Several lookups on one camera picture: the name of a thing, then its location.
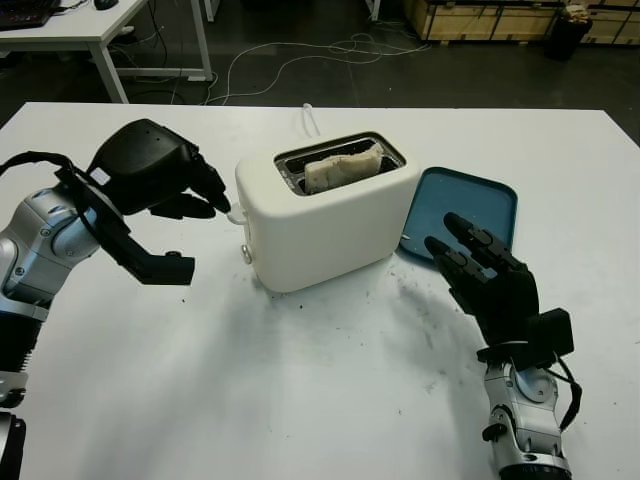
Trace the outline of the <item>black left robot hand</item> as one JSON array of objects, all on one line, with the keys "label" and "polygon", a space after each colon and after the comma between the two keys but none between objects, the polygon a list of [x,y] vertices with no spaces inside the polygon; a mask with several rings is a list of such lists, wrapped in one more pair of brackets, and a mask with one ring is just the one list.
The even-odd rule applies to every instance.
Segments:
[{"label": "black left robot hand", "polygon": [[87,174],[123,215],[209,219],[231,210],[224,181],[199,147],[150,119],[109,137]]}]

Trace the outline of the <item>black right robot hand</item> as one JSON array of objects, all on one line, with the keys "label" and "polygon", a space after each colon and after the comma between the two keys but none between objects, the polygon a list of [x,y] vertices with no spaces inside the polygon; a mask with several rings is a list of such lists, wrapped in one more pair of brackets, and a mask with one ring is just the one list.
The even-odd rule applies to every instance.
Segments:
[{"label": "black right robot hand", "polygon": [[443,222],[467,251],[433,236],[424,245],[451,296],[476,319],[487,345],[525,340],[525,321],[539,313],[537,286],[527,265],[493,233],[463,217],[449,212]]}]

